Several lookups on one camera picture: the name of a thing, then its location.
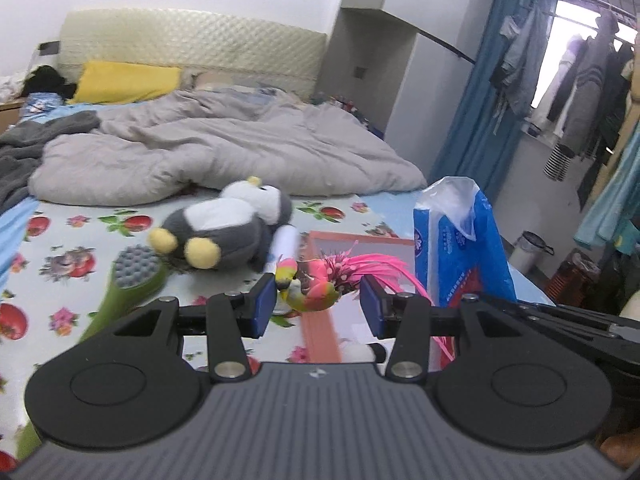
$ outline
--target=green brush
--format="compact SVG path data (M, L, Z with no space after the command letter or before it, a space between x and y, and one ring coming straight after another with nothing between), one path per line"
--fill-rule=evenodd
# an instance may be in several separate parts
M79 342L100 332L158 292L166 283L166 277L164 263L150 247L136 245L120 251L111 267L107 293ZM38 434L29 421L18 439L16 458L25 460L39 445Z

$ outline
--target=gray bristles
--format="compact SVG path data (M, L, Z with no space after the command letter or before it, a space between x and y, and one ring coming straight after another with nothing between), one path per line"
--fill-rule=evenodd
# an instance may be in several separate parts
M141 285L160 269L160 260L150 247L136 245L120 251L113 264L113 277L120 288Z

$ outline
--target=headboard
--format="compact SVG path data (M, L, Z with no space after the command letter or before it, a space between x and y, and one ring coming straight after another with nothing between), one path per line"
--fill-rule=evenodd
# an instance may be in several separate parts
M62 25L58 69L71 81L91 59L220 70L237 84L261 82L306 97L325 42L320 32L201 10L78 10Z

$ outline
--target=black circular disc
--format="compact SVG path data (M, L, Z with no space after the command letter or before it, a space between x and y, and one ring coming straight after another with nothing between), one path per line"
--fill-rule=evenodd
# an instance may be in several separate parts
M197 374L167 349L136 339L104 341L95 351L83 344L37 370L25 404L38 432L64 446L113 449L186 421L200 399Z
M531 350L489 346L457 357L435 389L447 418L482 442L520 451L559 449L593 435L610 407L606 376L565 349L556 359Z

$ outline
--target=comforter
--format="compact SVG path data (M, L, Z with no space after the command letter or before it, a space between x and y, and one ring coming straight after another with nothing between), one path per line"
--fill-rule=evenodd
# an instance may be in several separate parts
M221 189L249 175L305 196L426 184L351 114L329 104L302 105L276 89L175 91L97 115L98 128L48 142L30 178L37 198L138 205L189 183Z

